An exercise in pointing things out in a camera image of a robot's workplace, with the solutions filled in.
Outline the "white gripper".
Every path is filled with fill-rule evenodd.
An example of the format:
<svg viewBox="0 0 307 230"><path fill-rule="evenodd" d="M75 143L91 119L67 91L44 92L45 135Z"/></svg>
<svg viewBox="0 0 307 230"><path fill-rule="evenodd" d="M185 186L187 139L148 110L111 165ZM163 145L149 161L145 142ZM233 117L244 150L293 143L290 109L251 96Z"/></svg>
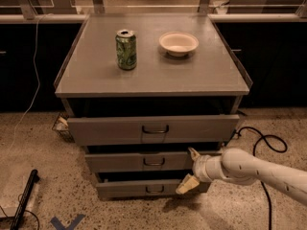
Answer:
<svg viewBox="0 0 307 230"><path fill-rule="evenodd" d="M198 187L200 182L212 182L216 179L222 179L224 176L222 170L222 157L200 155L194 148L188 148L191 159L194 161L192 171L193 175L188 173L176 188L178 195L184 195L192 189Z"/></svg>

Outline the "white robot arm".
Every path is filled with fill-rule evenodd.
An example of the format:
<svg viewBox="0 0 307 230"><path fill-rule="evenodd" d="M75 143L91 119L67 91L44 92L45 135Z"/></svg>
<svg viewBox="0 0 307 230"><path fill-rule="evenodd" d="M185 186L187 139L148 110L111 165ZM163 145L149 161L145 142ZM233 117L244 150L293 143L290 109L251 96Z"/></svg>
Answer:
<svg viewBox="0 0 307 230"><path fill-rule="evenodd" d="M274 164L241 150L226 149L220 155L200 155L189 149L193 160L192 174L188 173L176 189L186 194L201 183L222 180L238 185L251 185L259 180L282 194L307 205L307 172Z"/></svg>

